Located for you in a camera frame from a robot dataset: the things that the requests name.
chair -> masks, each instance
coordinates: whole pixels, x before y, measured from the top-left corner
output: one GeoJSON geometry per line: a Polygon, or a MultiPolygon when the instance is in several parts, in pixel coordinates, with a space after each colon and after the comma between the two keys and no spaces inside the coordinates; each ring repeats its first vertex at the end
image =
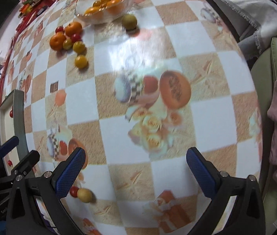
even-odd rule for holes
{"type": "Polygon", "coordinates": [[[258,94],[263,129],[263,157],[259,179],[264,202],[266,228],[277,219],[277,184],[272,178],[275,168],[269,163],[274,122],[267,116],[272,102],[273,86],[277,79],[277,38],[272,38],[271,47],[255,62],[251,75],[258,94]]]}

blue gripper pad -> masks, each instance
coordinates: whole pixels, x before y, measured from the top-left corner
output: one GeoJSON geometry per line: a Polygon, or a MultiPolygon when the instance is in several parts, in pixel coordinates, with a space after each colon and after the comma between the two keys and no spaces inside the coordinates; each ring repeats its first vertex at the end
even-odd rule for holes
{"type": "Polygon", "coordinates": [[[186,153],[186,162],[194,174],[204,195],[213,199],[217,194],[216,181],[213,179],[205,164],[200,160],[200,157],[190,148],[186,153]]]}
{"type": "Polygon", "coordinates": [[[85,163],[85,151],[82,148],[79,149],[80,150],[78,150],[63,173],[60,175],[59,179],[56,181],[55,194],[58,199],[64,198],[68,195],[71,186],[85,163]]]}

metal bolt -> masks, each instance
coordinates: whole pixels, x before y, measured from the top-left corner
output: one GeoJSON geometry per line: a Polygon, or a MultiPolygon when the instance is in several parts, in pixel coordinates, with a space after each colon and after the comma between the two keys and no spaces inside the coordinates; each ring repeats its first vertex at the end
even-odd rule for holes
{"type": "Polygon", "coordinates": [[[251,180],[251,181],[256,181],[256,177],[254,175],[249,175],[248,178],[251,180]]]}
{"type": "Polygon", "coordinates": [[[226,171],[221,170],[221,171],[220,171],[220,175],[221,175],[222,177],[226,178],[226,177],[228,177],[229,174],[228,174],[226,171]]]}
{"type": "Polygon", "coordinates": [[[18,176],[16,177],[16,180],[17,180],[17,181],[20,181],[22,178],[23,178],[22,175],[18,175],[18,176]]]}
{"type": "Polygon", "coordinates": [[[51,171],[46,171],[45,173],[44,173],[44,177],[45,178],[49,178],[51,176],[51,171]]]}

cherry tomato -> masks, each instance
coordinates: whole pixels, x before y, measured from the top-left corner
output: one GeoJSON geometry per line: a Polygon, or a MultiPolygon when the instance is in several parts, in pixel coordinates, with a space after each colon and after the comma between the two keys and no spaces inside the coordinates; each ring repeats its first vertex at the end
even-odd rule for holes
{"type": "Polygon", "coordinates": [[[81,35],[78,33],[75,33],[71,36],[72,43],[78,42],[81,40],[81,35]]]}
{"type": "Polygon", "coordinates": [[[58,26],[56,28],[55,33],[58,33],[58,32],[64,32],[63,26],[58,26]]]}
{"type": "Polygon", "coordinates": [[[70,188],[69,192],[70,192],[72,197],[77,198],[78,197],[78,190],[79,190],[79,188],[77,186],[72,186],[70,188]]]}

checkered tablecloth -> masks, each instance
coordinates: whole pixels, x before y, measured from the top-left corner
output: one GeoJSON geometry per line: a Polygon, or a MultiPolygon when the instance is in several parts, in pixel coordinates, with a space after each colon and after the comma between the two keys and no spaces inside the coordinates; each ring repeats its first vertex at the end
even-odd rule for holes
{"type": "Polygon", "coordinates": [[[232,176],[259,175],[261,116],[241,51],[205,0],[135,0],[130,13],[139,31],[130,34],[120,20],[86,26],[74,16],[75,2],[56,2],[25,29],[4,82],[3,98],[25,91],[27,145],[40,153],[36,175],[83,146],[88,164],[75,185],[92,190],[96,202],[68,195],[62,203],[86,234],[185,235],[210,202],[186,164],[189,147],[232,176]],[[84,27],[88,70],[74,67],[73,51],[49,47],[56,27],[72,21],[84,27]],[[145,74],[156,82],[168,70],[186,78],[189,102],[167,108],[157,91],[153,103],[118,101],[120,75],[141,75],[134,82],[139,95],[140,84],[147,89],[142,71],[150,68],[145,74]]]}

